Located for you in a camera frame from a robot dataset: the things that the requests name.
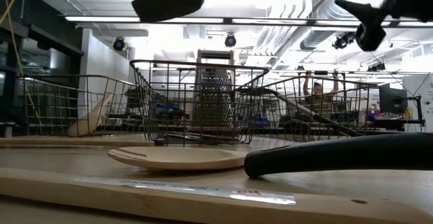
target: wooden utensil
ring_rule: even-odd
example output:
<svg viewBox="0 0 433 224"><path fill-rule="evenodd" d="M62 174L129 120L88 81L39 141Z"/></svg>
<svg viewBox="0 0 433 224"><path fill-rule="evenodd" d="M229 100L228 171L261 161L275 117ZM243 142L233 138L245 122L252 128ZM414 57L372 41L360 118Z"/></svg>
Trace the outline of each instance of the wooden utensil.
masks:
<svg viewBox="0 0 433 224"><path fill-rule="evenodd" d="M0 139L0 148L19 147L52 147L52 146L107 146L107 147L128 147L128 146L155 146L153 141L146 141L142 135L123 135L106 137L13 137Z"/></svg>
<svg viewBox="0 0 433 224"><path fill-rule="evenodd" d="M104 97L98 101L96 106L88 113L88 115L80 118L68 129L69 137L78 137L91 134L101 124L101 116L104 115L102 108L108 104L113 98L112 93L106 93Z"/></svg>
<svg viewBox="0 0 433 224"><path fill-rule="evenodd" d="M108 156L125 164L149 170L217 170L244 165L247 152L229 150L125 147L110 150Z"/></svg>
<svg viewBox="0 0 433 224"><path fill-rule="evenodd" d="M194 223L433 223L429 214L390 200L220 189L20 169L0 169L0 194Z"/></svg>

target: yellow cable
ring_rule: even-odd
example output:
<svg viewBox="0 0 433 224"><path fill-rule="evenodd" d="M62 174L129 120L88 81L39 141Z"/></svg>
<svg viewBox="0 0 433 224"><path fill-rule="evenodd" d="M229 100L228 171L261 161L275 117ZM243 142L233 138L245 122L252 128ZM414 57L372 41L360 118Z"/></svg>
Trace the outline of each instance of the yellow cable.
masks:
<svg viewBox="0 0 433 224"><path fill-rule="evenodd" d="M14 51L15 51L15 56L16 56L17 62L18 62L18 67L20 68L21 76L24 76L24 71L23 71L22 65L21 65L20 54L18 52L18 46L16 45L15 34L14 34L14 26L12 25L12 18L11 18L11 15L10 15L10 9L14 5L15 0L12 0L10 4L9 4L8 0L5 0L5 2L6 2L7 9L6 9L6 12L4 13L3 17L0 20L0 24L3 22L4 17L7 16L8 19L9 19L9 27L10 27L11 33L12 33L12 45L14 46ZM28 99L30 100L30 104L31 104L31 106L33 108L33 111L36 114L36 118L39 120L39 124L41 124L41 120L39 119L39 114L36 111L35 104L33 103L32 97L30 96L30 93L28 91L28 87L27 87L27 85L26 85L25 82L24 82L24 89L26 91Z"/></svg>
<svg viewBox="0 0 433 224"><path fill-rule="evenodd" d="M8 4L7 4L8 0L6 0L6 11L5 11L5 13L3 14L3 16L0 18L0 25L1 25L1 24L3 23L3 21L5 20L6 15L8 15L8 14L10 13L11 8L12 8L12 6L14 5L15 1L16 1L16 0L11 0L11 4L8 5Z"/></svg>

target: black handle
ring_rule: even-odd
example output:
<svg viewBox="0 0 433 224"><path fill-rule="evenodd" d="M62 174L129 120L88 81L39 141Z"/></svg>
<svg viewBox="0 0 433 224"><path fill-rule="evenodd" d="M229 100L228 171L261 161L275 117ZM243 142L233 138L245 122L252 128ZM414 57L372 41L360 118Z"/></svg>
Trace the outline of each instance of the black handle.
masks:
<svg viewBox="0 0 433 224"><path fill-rule="evenodd" d="M433 134L399 133L299 143L249 153L250 177L307 171L433 170Z"/></svg>

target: wooden table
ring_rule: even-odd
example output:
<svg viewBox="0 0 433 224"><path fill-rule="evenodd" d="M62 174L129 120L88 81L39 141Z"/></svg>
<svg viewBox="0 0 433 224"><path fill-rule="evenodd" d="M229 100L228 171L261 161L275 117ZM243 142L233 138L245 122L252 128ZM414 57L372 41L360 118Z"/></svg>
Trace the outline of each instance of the wooden table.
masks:
<svg viewBox="0 0 433 224"><path fill-rule="evenodd" d="M291 143L257 137L254 138L251 145L217 147L228 150L252 151ZM0 148L0 167L83 176L146 179L226 188L250 188L275 192L381 198L412 204L433 215L433 172L328 171L268 175L260 179L249 179L243 169L207 174L150 173L145 169L112 160L106 154L109 149L104 147ZM170 223L165 220L120 215L85 208L59 207L4 196L0 196L0 220L2 224Z"/></svg>

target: cable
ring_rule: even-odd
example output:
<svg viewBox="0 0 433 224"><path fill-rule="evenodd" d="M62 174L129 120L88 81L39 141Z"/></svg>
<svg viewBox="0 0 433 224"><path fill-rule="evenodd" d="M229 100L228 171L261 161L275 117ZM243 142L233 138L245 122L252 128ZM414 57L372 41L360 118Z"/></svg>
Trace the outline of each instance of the cable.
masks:
<svg viewBox="0 0 433 224"><path fill-rule="evenodd" d="M3 14L3 16L0 18L0 25L1 25L1 24L3 23L3 21L5 20L6 15L8 15L8 14L10 13L12 6L14 6L15 1L16 1L16 0L11 0L10 5L8 5L8 4L7 4L8 0L6 0L6 11L5 11L5 13Z"/></svg>
<svg viewBox="0 0 433 224"><path fill-rule="evenodd" d="M379 61L379 59L372 53L372 52L370 52L370 54L373 56L373 58L377 61L377 62L381 62L381 61ZM431 74L431 72L429 72L429 73L427 73L427 75L426 75L426 77L424 78L424 80L421 82L421 84L418 86L418 88L417 88L417 90L415 91L415 93L412 93L412 92L410 92L410 90L408 90L404 85L403 85L403 83L402 82L400 82L396 77L394 77L394 75L390 72L390 71L388 71L387 69L385 69L385 71L389 74L389 75L391 75L391 77L393 78L393 79L395 79L395 81L397 82L397 83L399 83L400 85L401 85L401 87L403 88L403 89L405 89L405 91L406 92L408 92L409 94L411 94L412 95L412 97L415 97L415 94L418 92L418 90L421 88L421 86L424 84L424 82L427 80L427 78L430 76L430 74ZM416 108L418 108L418 105L412 100L412 103L415 105L415 107ZM426 121L426 118L424 117L424 115L423 114L421 114L421 119L422 120L424 120L424 121Z"/></svg>
<svg viewBox="0 0 433 224"><path fill-rule="evenodd" d="M411 113L409 112L409 109L407 108L407 106L405 106L405 110L406 110L406 112L407 112L408 115L411 114ZM409 125L409 126L407 127L407 130L409 130L409 129L411 128L411 124L409 124L409 120L407 120L407 118L406 118L406 122L407 122L407 124ZM413 128L415 129L415 132L418 133L418 132L417 132L417 127L413 126Z"/></svg>
<svg viewBox="0 0 433 224"><path fill-rule="evenodd" d="M0 24L4 21L4 18L7 16L8 20L9 20L9 27L10 27L11 33L12 33L12 45L14 46L14 51L15 51L15 56L16 56L16 59L17 59L18 67L20 69L21 76L24 76L24 71L23 71L22 65L21 65L21 58L20 58L20 54L18 52L18 46L17 46L16 40L15 40L14 26L12 25L12 18L11 18L11 15L10 15L10 9L14 5L15 1L16 0L11 0L11 3L9 3L8 0L5 0L7 8L6 8L6 12L3 14L3 17L0 19ZM30 100L30 104L32 106L32 109L35 112L36 118L38 119L39 124L41 124L41 119L39 118L39 113L36 111L35 103L33 103L32 97L30 96L30 93L28 91L28 87L27 87L27 85L26 85L25 82L24 82L24 89L25 89L26 94L27 94L27 96L28 96L28 98Z"/></svg>

